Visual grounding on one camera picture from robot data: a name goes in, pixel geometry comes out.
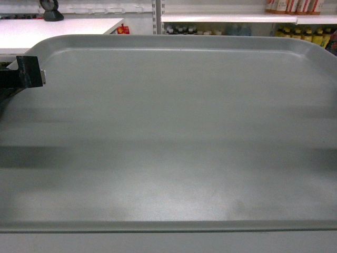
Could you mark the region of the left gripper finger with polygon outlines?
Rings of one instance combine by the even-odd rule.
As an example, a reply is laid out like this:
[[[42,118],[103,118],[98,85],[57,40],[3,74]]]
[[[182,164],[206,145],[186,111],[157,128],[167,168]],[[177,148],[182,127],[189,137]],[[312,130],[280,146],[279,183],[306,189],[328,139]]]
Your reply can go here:
[[[1,89],[26,89],[46,84],[37,56],[17,56],[17,69],[1,70]]]

